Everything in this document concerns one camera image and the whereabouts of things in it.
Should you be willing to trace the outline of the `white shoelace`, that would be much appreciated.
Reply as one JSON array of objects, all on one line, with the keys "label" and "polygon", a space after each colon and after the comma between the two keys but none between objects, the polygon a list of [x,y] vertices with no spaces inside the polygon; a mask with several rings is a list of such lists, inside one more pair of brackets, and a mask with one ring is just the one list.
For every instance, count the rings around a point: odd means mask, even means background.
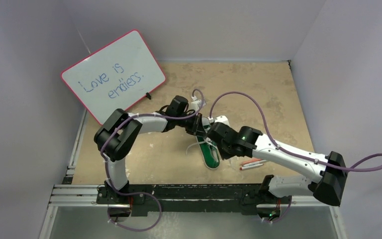
[{"label": "white shoelace", "polygon": [[213,150],[218,151],[218,148],[217,148],[217,146],[214,144],[214,142],[213,142],[211,139],[209,139],[209,138],[205,138],[205,139],[203,139],[202,141],[198,141],[198,140],[197,140],[197,142],[188,145],[187,148],[186,148],[186,150],[185,150],[185,155],[188,155],[189,150],[190,150],[193,146],[197,146],[197,145],[199,146],[201,152],[203,152],[203,150],[201,149],[201,148],[202,148],[202,145],[206,145],[210,151],[213,151]]}]

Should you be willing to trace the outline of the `green canvas sneaker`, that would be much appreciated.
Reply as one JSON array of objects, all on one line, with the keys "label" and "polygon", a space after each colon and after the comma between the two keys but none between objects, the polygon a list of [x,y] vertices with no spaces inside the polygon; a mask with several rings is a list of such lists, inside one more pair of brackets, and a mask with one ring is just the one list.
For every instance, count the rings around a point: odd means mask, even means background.
[{"label": "green canvas sneaker", "polygon": [[[196,141],[202,141],[205,138],[203,136],[196,136]],[[201,149],[203,150],[201,153],[205,166],[210,170],[217,169],[220,166],[221,160],[219,151],[210,151],[206,145],[202,145]]]}]

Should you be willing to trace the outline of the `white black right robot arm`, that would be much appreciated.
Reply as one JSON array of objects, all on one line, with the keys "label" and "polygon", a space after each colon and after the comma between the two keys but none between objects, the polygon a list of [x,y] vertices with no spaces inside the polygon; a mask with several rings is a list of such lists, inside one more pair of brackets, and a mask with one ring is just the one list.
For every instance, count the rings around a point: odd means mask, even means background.
[{"label": "white black right robot arm", "polygon": [[291,150],[288,154],[257,129],[243,126],[235,131],[221,122],[212,124],[206,136],[217,145],[222,159],[247,156],[273,162],[298,173],[291,177],[265,176],[261,194],[276,198],[313,196],[329,206],[341,205],[348,177],[340,170],[345,165],[341,154],[334,151],[328,155],[312,153],[285,144],[285,149]]}]

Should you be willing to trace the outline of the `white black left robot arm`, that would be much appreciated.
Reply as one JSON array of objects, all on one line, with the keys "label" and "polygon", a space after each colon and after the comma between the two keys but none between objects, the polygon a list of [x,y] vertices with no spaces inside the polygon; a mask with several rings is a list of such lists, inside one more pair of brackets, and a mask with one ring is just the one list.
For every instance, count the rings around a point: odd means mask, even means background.
[{"label": "white black left robot arm", "polygon": [[106,181],[105,187],[114,196],[130,196],[129,180],[126,175],[126,157],[140,134],[168,132],[182,127],[186,133],[204,136],[202,114],[204,99],[175,96],[170,104],[154,113],[133,114],[116,109],[94,136],[94,142],[103,157]]}]

